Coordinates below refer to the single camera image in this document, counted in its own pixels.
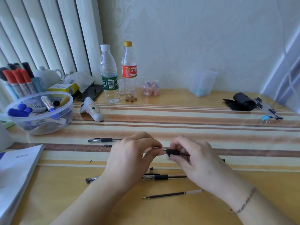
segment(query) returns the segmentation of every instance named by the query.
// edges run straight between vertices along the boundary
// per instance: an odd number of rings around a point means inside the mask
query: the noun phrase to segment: white teapot
[[[59,69],[47,70],[43,66],[40,66],[38,69],[39,70],[35,71],[33,75],[35,77],[42,78],[47,89],[57,84],[66,77],[65,74],[62,73]]]

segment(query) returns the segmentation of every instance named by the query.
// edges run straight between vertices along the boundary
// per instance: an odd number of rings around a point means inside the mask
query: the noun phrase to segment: cord
[[[284,55],[284,58],[287,60],[288,72],[287,72],[287,74],[284,76],[284,78],[281,81],[280,87],[278,88],[276,96],[275,96],[275,100],[277,99],[278,93],[280,91],[280,88],[283,85],[284,80],[286,79],[286,77],[288,77],[289,85],[290,85],[290,87],[291,87],[294,95],[296,96],[296,99],[298,101],[298,105],[300,105],[300,98],[298,97],[297,92],[296,92],[296,90],[295,90],[295,88],[293,86],[293,83],[292,83],[291,65],[290,65],[289,58],[287,57],[287,51],[286,51],[286,48],[285,48],[285,32],[284,32],[283,20],[282,20],[280,8],[279,8],[279,0],[276,0],[276,7],[277,7],[277,11],[278,11],[278,14],[279,14],[279,17],[280,17],[280,22],[281,22],[281,27],[282,27],[282,34],[283,34],[283,36],[282,36],[282,38],[283,38],[283,44],[282,44],[283,45],[283,55]]]

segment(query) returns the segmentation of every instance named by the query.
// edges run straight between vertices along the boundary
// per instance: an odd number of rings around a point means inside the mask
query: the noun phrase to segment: smartphone
[[[102,91],[103,85],[91,84],[76,100],[83,102],[85,98],[90,97],[94,101]]]

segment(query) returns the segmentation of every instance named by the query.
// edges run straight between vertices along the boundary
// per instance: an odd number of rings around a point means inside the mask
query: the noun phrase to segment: table
[[[89,138],[123,138],[138,131],[149,132],[164,147],[179,134],[207,140],[226,163],[300,223],[300,116],[265,96],[247,93],[262,98],[284,118],[266,124],[259,110],[229,109],[222,99],[232,99],[234,94],[212,91],[197,98],[184,89],[161,89],[157,98],[140,95],[137,101],[126,102],[121,96],[118,103],[108,104],[102,93],[95,103],[103,122],[79,114],[81,103],[74,102],[72,122],[58,132],[30,136],[10,127],[15,139],[11,149],[45,145],[12,224],[49,224],[88,186],[85,178],[103,172],[110,148],[88,143]],[[161,174],[183,173],[167,156],[155,158],[151,166]],[[224,202],[205,191],[140,200],[195,189],[188,179],[141,181],[114,208],[109,224],[241,224]]]

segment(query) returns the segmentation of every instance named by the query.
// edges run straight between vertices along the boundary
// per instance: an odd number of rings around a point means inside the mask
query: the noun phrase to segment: white notebook
[[[9,225],[44,146],[0,153],[0,225]]]

